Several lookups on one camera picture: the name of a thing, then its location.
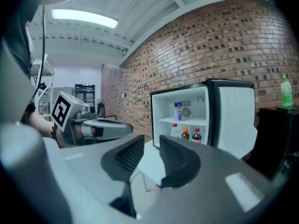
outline open fridge door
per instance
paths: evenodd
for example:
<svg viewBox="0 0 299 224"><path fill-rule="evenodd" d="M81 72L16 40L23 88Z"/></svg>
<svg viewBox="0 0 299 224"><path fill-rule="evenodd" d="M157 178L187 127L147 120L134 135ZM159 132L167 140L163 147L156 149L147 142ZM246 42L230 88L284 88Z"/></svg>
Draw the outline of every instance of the open fridge door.
<svg viewBox="0 0 299 224"><path fill-rule="evenodd" d="M232 80L207 80L210 99L210 145L240 159L254 147L254 85Z"/></svg>

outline fluorescent light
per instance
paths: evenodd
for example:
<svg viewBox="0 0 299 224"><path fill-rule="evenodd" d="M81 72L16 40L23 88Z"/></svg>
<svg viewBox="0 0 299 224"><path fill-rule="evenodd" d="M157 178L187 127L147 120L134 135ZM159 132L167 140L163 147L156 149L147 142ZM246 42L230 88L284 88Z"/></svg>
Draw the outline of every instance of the fluorescent light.
<svg viewBox="0 0 299 224"><path fill-rule="evenodd" d="M70 9L53 9L52 17L53 19L89 21L110 28L115 28L118 23L117 20L111 19L109 17L105 17L94 13L78 11L78 10L70 10Z"/></svg>

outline white surface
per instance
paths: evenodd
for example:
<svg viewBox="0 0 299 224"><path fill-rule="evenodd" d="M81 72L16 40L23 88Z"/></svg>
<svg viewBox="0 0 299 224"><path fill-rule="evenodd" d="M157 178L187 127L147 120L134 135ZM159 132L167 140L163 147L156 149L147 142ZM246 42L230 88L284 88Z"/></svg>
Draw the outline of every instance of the white surface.
<svg viewBox="0 0 299 224"><path fill-rule="evenodd" d="M88 12L77 11L77 10L69 10L69 9L53 9L52 18L88 21L103 26L107 26L110 28L115 28L118 23L116 20L111 19L109 17L105 17L94 13L88 13Z"/></svg>
<svg viewBox="0 0 299 224"><path fill-rule="evenodd" d="M191 116L190 119L175 121L174 119L174 102L190 100ZM207 144L209 132L209 98L208 90L205 85L185 90L169 91L152 96L152 115L153 131L155 145L159 142L160 135L170 135L172 124L178 125L180 134L187 125L189 140L196 127L200 128L202 144Z"/></svg>
<svg viewBox="0 0 299 224"><path fill-rule="evenodd" d="M82 125L82 134L84 137L92 137L92 128L90 126Z"/></svg>
<svg viewBox="0 0 299 224"><path fill-rule="evenodd" d="M220 87L221 123L218 148L240 159L254 147L254 90L243 87Z"/></svg>
<svg viewBox="0 0 299 224"><path fill-rule="evenodd" d="M46 7L46 21L51 23L46 24L46 35L49 36L47 52L63 60L119 66L143 41L168 22L218 1L222 0L71 0L50 5ZM61 20L58 24L52 19L52 9L70 7L112 17L119 20L119 24L113 29L74 20ZM35 50L41 47L41 24L41 9L38 9L28 28ZM126 56L122 54L124 48L129 49Z"/></svg>
<svg viewBox="0 0 299 224"><path fill-rule="evenodd" d="M227 176L225 181L244 212L254 208L264 198L264 195L241 173Z"/></svg>
<svg viewBox="0 0 299 224"><path fill-rule="evenodd" d="M153 140L144 144L144 155L137 168L158 185L166 177L164 163L159 150L153 147Z"/></svg>
<svg viewBox="0 0 299 224"><path fill-rule="evenodd" d="M135 210L142 216L158 197L161 189L148 176L143 175L138 168L131 175L130 181L132 182L131 193Z"/></svg>
<svg viewBox="0 0 299 224"><path fill-rule="evenodd" d="M172 124L180 124L180 125L192 125L192 126L207 126L207 119L188 119L183 121L176 121L174 118L162 118L159 119L161 122L167 122Z"/></svg>
<svg viewBox="0 0 299 224"><path fill-rule="evenodd" d="M71 212L74 224L132 224L136 223L133 218L122 212L111 208L103 200L97 198L86 188L82 182L73 174L63 156L60 153L55 140L44 138L49 164L53 170L53 175L63 193Z"/></svg>

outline wall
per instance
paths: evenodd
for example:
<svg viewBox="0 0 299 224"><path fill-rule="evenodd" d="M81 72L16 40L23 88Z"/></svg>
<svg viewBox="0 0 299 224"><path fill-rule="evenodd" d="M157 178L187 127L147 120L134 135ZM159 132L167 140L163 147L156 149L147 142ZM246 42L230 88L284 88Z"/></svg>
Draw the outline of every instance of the wall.
<svg viewBox="0 0 299 224"><path fill-rule="evenodd" d="M56 68L54 87L74 87L75 84L94 84L95 98L101 97L102 64L74 63L54 61L50 62ZM42 77L42 82L48 85L52 77Z"/></svg>
<svg viewBox="0 0 299 224"><path fill-rule="evenodd" d="M229 0L195 9L155 32L120 66L105 65L106 114L150 140L150 93L208 78L255 84L256 109L280 106L286 74L299 104L298 44L283 14L263 0Z"/></svg>

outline bottle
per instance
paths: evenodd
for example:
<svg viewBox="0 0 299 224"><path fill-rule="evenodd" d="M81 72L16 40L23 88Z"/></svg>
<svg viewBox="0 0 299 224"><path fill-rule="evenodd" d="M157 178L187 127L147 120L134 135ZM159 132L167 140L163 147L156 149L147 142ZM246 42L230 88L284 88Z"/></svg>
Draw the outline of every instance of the bottle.
<svg viewBox="0 0 299 224"><path fill-rule="evenodd" d="M283 82L281 83L281 93L282 93L282 106L292 106L293 100L292 100L292 87L290 82L286 80L286 76L282 76Z"/></svg>
<svg viewBox="0 0 299 224"><path fill-rule="evenodd" d="M183 128L182 139L189 140L188 128L187 125Z"/></svg>
<svg viewBox="0 0 299 224"><path fill-rule="evenodd" d="M201 144L201 135L199 133L199 128L195 129L195 134L192 136L192 142Z"/></svg>
<svg viewBox="0 0 299 224"><path fill-rule="evenodd" d="M178 125L177 124L172 125L170 136L174 137L174 138L179 138L179 132L178 132Z"/></svg>
<svg viewBox="0 0 299 224"><path fill-rule="evenodd" d="M45 102L43 102L43 114L45 114L46 113L46 104L45 104Z"/></svg>
<svg viewBox="0 0 299 224"><path fill-rule="evenodd" d="M175 121L182 120L182 102L174 103L174 120Z"/></svg>
<svg viewBox="0 0 299 224"><path fill-rule="evenodd" d="M42 105L41 102L38 105L38 113L41 114L41 115L43 114L43 105Z"/></svg>

